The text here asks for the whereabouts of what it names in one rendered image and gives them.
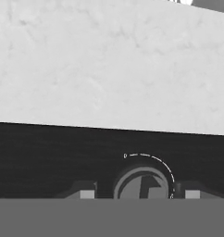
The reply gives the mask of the grey round stove knob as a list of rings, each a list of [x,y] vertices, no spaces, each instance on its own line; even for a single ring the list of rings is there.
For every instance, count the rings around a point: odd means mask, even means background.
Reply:
[[[113,187],[114,199],[169,199],[171,185],[157,168],[139,166],[123,170]]]

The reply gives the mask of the black stove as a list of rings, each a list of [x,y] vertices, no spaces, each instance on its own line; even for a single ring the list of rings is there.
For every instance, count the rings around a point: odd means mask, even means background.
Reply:
[[[96,181],[113,198],[118,175],[147,166],[224,193],[224,135],[0,122],[0,199],[56,198],[75,181]]]

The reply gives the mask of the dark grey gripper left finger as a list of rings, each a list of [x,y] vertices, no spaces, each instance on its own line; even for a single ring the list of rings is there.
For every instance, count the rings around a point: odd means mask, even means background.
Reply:
[[[94,199],[96,191],[96,181],[75,181],[66,191],[57,194],[56,198]]]

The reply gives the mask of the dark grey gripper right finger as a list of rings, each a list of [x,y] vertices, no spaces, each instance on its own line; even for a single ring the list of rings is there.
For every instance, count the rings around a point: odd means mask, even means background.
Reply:
[[[176,182],[177,199],[224,199],[224,193],[206,188],[203,184],[195,181]]]

